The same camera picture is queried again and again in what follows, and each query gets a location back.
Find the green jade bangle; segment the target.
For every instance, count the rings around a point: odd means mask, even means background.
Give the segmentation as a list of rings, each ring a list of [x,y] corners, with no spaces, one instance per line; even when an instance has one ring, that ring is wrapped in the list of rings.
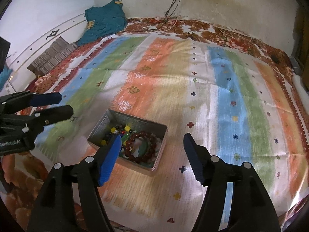
[[[149,150],[150,145],[146,137],[137,137],[133,135],[134,134],[125,134],[121,137],[121,151],[119,152],[120,157],[127,159],[129,154],[134,157],[142,157]]]

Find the white headboard with ornament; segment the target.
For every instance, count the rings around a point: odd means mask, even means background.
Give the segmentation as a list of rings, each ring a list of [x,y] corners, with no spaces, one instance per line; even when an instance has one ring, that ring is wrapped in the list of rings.
[[[10,52],[7,65],[13,72],[8,80],[14,80],[19,70],[26,70],[27,66],[59,37],[68,43],[76,42],[83,34],[85,27],[86,19],[82,13],[62,22],[39,37],[29,38],[24,46]]]

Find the striped grey pillow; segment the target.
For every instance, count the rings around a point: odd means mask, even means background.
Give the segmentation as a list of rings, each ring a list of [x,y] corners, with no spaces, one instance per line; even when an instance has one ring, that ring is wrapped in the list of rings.
[[[76,49],[76,43],[68,43],[62,37],[59,37],[39,57],[31,62],[27,69],[34,73],[36,77],[42,77],[52,71]]]

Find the silver metal tin box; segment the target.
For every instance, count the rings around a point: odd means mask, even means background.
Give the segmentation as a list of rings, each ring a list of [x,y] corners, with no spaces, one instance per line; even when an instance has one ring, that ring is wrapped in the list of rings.
[[[116,162],[136,172],[152,176],[163,154],[167,133],[166,125],[108,109],[91,131],[87,141],[93,148],[98,149],[108,145],[113,134],[119,135],[120,138],[125,134],[146,137],[150,148],[144,156],[134,157],[129,154],[126,159],[118,155]]]

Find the teal shirt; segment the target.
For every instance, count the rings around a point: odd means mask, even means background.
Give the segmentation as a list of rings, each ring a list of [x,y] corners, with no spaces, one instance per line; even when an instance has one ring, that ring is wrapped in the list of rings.
[[[91,7],[85,11],[87,28],[77,41],[78,46],[91,43],[100,37],[106,37],[124,30],[127,26],[123,3],[112,0],[102,7]]]

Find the small black round object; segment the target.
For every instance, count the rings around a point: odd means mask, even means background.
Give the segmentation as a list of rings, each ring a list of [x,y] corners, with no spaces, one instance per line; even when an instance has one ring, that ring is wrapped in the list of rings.
[[[272,55],[271,57],[271,60],[276,63],[276,64],[279,64],[280,63],[280,60],[275,56],[275,55]]]

